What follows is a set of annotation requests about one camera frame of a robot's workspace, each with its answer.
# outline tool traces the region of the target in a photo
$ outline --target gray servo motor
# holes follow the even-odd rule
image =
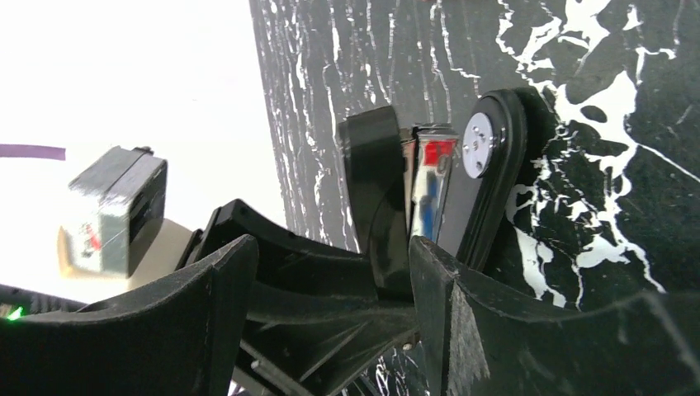
[[[130,277],[160,231],[168,162],[114,147],[69,183],[63,223],[69,265]]]

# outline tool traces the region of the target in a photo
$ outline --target white surface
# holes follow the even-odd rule
[[[0,143],[68,148],[0,158],[6,285],[88,302],[143,282],[58,276],[61,194],[113,144],[168,160],[166,217],[184,227],[235,198],[285,224],[247,1],[0,2]],[[171,266],[177,238],[149,255]]]

